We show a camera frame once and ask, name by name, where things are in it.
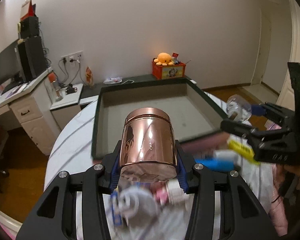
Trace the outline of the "yellow highlighter marker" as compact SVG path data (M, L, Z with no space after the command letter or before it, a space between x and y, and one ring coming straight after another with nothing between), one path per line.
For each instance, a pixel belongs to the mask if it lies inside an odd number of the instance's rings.
M227 140L228 149L235 151L244 159L249 161L249 163L254 165L260 165L260 162L254 159L254 151L248 145L247 141L241 137L236 137L231 135Z

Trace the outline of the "clear plastic bottle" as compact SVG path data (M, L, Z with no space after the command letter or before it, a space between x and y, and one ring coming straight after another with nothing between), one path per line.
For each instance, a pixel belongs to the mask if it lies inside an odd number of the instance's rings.
M245 122L252 116L251 104L240 95L233 95L226 102L226 112L230 120Z

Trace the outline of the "blue usb hub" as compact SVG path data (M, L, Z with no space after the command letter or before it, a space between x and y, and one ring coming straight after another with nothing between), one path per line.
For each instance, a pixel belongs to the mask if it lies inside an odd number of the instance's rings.
M119 192L117 189L110 195L110 208L114 226L123 226L123 218L119 211Z

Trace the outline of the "pink storage box tray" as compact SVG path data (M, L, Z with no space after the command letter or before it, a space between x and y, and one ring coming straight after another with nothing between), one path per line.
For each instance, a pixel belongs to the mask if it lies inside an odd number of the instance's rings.
M188 143L220 132L225 110L187 78L146 80L100 89L91 156L100 160L113 152L126 122L158 118L170 122L174 138Z

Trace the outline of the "pink block toy figure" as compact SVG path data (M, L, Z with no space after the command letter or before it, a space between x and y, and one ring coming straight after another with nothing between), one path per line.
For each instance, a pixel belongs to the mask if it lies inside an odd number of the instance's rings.
M184 193L176 179L154 183L151 192L160 205L180 204L188 199L188 195Z

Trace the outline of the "white round plug device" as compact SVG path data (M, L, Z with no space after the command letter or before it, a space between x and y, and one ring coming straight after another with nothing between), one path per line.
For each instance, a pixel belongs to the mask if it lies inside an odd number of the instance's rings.
M117 211L125 218L152 218L160 213L160 206L148 190L131 186L119 193Z

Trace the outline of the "rose gold metal can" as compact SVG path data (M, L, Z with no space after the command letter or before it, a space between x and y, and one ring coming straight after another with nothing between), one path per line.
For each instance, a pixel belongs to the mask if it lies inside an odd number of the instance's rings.
M177 176L177 152L170 117L144 107L130 112L122 133L121 177L138 183L157 183Z

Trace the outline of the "white nightstand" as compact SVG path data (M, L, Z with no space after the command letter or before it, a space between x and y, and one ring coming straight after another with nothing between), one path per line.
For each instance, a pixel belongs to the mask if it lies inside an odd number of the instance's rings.
M50 107L50 112L61 130L81 111L79 100L83 84L73 85L73 88L75 92L71 94L66 92L66 88L62 88L62 100L55 101Z

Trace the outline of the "white desk with drawers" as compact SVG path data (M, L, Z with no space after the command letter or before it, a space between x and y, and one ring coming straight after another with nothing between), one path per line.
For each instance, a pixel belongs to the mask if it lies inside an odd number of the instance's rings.
M48 74L45 70L37 78L0 95L0 116L12 111L18 124L44 155L50 155L61 129L50 107Z

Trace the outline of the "small black webcam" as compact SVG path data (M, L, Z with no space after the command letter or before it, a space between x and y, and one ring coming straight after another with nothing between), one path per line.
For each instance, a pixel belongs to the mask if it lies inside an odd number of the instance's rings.
M66 90L65 90L65 93L68 95L68 94L73 94L73 93L76 93L77 92L77 88L74 87L72 84L69 84L67 87L66 87Z

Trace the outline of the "red snack bag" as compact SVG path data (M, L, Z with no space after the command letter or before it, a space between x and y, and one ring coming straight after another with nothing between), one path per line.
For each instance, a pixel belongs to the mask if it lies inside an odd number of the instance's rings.
M88 66L86 67L86 70L85 70L85 78L86 78L88 86L93 87L94 86L93 73Z

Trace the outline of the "tissue packet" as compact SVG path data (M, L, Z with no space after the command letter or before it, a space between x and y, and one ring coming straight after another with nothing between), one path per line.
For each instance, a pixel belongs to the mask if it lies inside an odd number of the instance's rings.
M122 82L121 77L110 77L104 80L105 85L112 85L112 84L118 84Z

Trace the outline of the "black computer monitor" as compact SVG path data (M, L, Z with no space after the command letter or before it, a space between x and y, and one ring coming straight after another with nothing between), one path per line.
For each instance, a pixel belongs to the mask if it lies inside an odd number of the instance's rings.
M17 44L18 40L15 40L0 53L0 86L10 80L2 94L23 83L20 73L21 66L17 57Z

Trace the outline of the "black computer tower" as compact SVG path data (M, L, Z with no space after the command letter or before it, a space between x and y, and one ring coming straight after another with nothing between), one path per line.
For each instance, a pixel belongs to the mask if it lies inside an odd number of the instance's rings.
M21 76L25 83L46 71L47 65L40 36L29 37L19 42L17 55L21 65Z

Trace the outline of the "wall power outlet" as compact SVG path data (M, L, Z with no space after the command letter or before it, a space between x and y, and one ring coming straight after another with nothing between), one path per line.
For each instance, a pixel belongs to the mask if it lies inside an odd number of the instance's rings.
M83 59L83 51L78 51L78 52L75 52L75 53L71 53L69 55L65 55L65 56L62 56L61 59L66 59L67 62L69 62L70 60L74 60L74 61L82 61Z

